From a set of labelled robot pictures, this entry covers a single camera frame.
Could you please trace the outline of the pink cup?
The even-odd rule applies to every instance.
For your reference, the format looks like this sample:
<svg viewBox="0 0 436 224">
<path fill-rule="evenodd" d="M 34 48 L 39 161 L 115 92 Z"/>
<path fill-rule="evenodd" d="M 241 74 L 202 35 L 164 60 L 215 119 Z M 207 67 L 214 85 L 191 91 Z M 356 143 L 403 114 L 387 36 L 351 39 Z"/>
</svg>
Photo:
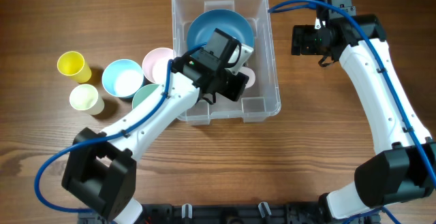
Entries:
<svg viewBox="0 0 436 224">
<path fill-rule="evenodd" d="M 248 67 L 241 67 L 240 73 L 246 75 L 249 79 L 246 83 L 246 89 L 252 87 L 255 83 L 255 72 Z"/>
</svg>

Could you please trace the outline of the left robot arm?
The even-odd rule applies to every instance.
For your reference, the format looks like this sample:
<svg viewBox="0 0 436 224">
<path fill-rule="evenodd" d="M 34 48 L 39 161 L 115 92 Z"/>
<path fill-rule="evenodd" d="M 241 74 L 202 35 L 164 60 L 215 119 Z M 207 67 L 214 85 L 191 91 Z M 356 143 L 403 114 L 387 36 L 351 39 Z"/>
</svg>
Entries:
<svg viewBox="0 0 436 224">
<path fill-rule="evenodd" d="M 179 57 L 168 63 L 166 81 L 116 123 L 95 133 L 83 129 L 68 148 L 62 187 L 107 221 L 135 223 L 143 212 L 134 199 L 137 163 L 180 114 L 204 95 L 236 101 L 249 77 L 223 61 Z"/>
</svg>

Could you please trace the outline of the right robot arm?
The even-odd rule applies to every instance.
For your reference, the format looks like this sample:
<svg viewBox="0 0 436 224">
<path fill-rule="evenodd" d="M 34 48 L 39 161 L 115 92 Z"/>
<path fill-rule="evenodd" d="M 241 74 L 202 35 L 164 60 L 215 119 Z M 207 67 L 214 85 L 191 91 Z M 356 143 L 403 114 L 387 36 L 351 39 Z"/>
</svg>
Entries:
<svg viewBox="0 0 436 224">
<path fill-rule="evenodd" d="M 333 18 L 319 29 L 296 25 L 292 31 L 293 55 L 320 55 L 340 63 L 359 96 L 374 143 L 375 156 L 356 168 L 353 182 L 320 197 L 322 218 L 328 222 L 428 197 L 434 190 L 413 139 L 418 139 L 432 165 L 435 141 L 399 82 L 386 32 L 373 14 L 353 19 L 369 38 L 378 59 L 344 17 Z"/>
</svg>

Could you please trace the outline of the dark blue plate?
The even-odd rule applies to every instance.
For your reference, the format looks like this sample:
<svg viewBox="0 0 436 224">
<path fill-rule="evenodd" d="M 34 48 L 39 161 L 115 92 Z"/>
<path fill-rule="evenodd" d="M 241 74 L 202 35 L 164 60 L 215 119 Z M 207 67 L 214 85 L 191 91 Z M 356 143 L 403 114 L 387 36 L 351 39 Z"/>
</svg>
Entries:
<svg viewBox="0 0 436 224">
<path fill-rule="evenodd" d="M 236 38 L 242 44 L 254 47 L 254 32 L 249 22 L 237 12 L 225 9 L 207 11 L 198 16 L 187 32 L 187 48 L 207 42 L 215 29 Z"/>
</svg>

